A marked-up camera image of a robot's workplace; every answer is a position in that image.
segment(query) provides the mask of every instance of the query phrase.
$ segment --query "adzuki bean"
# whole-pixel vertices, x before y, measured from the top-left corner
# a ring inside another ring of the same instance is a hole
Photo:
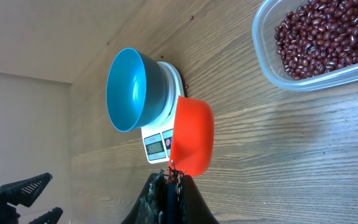
[[[274,30],[276,54],[294,80],[358,63],[358,0],[308,0]]]

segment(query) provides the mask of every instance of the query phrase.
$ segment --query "clear plastic container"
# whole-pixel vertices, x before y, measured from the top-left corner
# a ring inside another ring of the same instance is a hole
[[[311,91],[358,80],[358,63],[324,75],[295,81],[284,72],[281,58],[276,54],[274,27],[288,11],[296,11],[307,0],[265,0],[252,25],[252,38],[260,67],[274,85],[291,91]]]

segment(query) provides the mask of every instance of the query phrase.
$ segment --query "blue bowl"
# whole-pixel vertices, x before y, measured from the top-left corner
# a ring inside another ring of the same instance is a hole
[[[107,80],[106,103],[118,131],[150,124],[162,112],[166,97],[167,84],[157,62],[132,48],[117,54]]]

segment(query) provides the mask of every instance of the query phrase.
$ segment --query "kitchen scale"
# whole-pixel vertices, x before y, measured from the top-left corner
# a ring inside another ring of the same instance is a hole
[[[141,128],[147,161],[151,164],[169,161],[173,123],[179,96],[185,96],[178,70],[167,62],[158,62],[168,86],[167,100],[161,114]]]

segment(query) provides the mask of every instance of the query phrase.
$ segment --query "wooden table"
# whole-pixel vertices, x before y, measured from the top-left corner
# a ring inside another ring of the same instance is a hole
[[[172,63],[215,116],[211,166],[195,178],[221,223],[358,223],[358,82],[285,91],[262,74],[251,27],[261,0],[146,0],[71,91],[75,223],[119,223],[152,172],[140,131],[105,104],[115,55]]]

